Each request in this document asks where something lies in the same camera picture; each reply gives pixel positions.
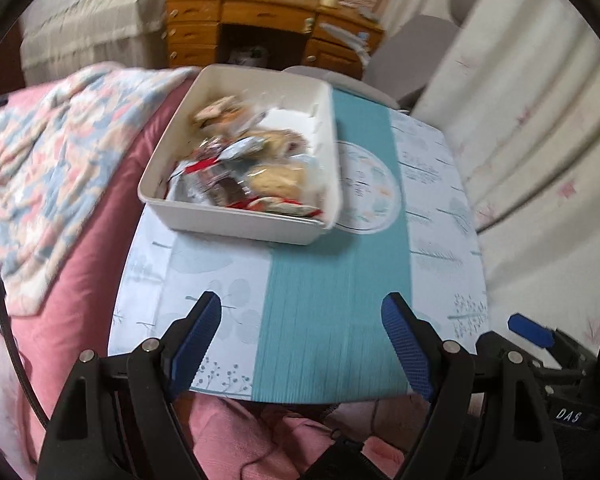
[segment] wooden desk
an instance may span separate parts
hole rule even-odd
[[[276,37],[269,48],[289,54],[281,61],[283,64],[316,66],[360,79],[362,64],[358,55],[319,24],[331,23],[355,35],[368,35],[370,54],[384,36],[379,25],[356,10],[321,7],[319,0],[167,0],[167,14],[171,67],[226,61],[231,46],[246,46],[227,45],[224,32],[231,27],[226,26],[241,25],[291,33]],[[292,48],[287,45],[291,41],[288,38],[295,40]]]

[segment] white plastic bin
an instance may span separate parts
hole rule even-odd
[[[324,212],[321,220],[163,199],[176,161],[187,156],[200,142],[200,137],[192,135],[189,114],[226,95],[237,95],[240,99],[275,108],[259,128],[291,128],[308,139],[310,153],[318,159],[326,184],[320,204]],[[207,66],[162,135],[140,179],[138,196],[171,229],[310,244],[333,228],[342,207],[331,86],[318,79],[273,70]]]

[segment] blanket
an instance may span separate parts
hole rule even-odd
[[[192,69],[87,67],[30,109],[0,110],[0,273],[32,316],[136,135]]]

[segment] blue rubber grip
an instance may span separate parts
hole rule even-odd
[[[540,348],[551,348],[554,345],[554,333],[552,330],[539,325],[522,314],[514,314],[507,323],[509,330],[532,342]]]
[[[430,381],[429,360],[391,296],[385,296],[382,300],[381,316],[384,330],[394,346],[409,384],[425,400],[431,402],[435,389]]]
[[[213,294],[171,362],[169,393],[172,399],[186,392],[191,386],[206,350],[216,334],[221,317],[220,298]]]

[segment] teal stripe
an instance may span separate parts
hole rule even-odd
[[[401,183],[388,110],[339,91],[333,102],[338,137],[375,154]],[[253,400],[329,403],[407,392],[380,319],[387,293],[411,301],[403,209],[376,234],[334,230],[310,246],[274,246]]]

